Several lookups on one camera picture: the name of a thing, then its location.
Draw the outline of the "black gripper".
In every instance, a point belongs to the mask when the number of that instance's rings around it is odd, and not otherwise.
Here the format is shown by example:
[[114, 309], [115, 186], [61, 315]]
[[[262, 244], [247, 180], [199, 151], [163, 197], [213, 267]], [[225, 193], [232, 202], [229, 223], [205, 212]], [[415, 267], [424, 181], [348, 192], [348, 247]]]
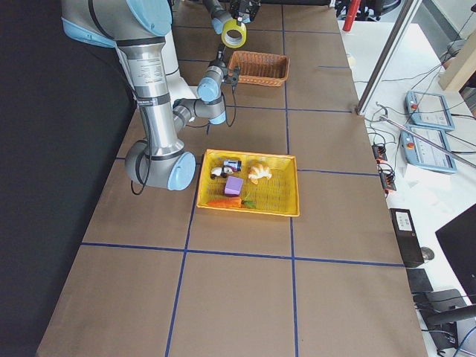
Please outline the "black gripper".
[[221, 81], [224, 84], [232, 83], [232, 73], [224, 62], [218, 64], [219, 73], [221, 75]]
[[234, 13], [234, 18], [237, 24], [241, 24], [243, 21], [243, 13], [247, 15], [247, 23], [251, 23], [255, 20], [259, 10], [261, 8], [260, 0], [231, 0], [230, 11]]

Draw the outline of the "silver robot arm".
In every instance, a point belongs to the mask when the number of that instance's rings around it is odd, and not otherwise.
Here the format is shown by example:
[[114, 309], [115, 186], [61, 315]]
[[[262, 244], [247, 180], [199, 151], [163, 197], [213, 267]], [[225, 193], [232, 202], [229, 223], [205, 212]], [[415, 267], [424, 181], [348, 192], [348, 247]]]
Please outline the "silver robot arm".
[[131, 86], [146, 137], [125, 160], [132, 183], [183, 190], [191, 183], [196, 159], [178, 133], [195, 118], [210, 124], [226, 121], [221, 85], [223, 63], [210, 64], [197, 88], [185, 82], [171, 94], [167, 81], [179, 78], [172, 36], [170, 1], [62, 1], [65, 34], [79, 42], [114, 48]]
[[220, 35], [225, 33], [226, 25], [253, 22], [261, 7], [261, 1], [258, 0], [230, 0], [228, 10], [216, 0], [203, 1], [202, 4], [211, 16], [213, 29]]

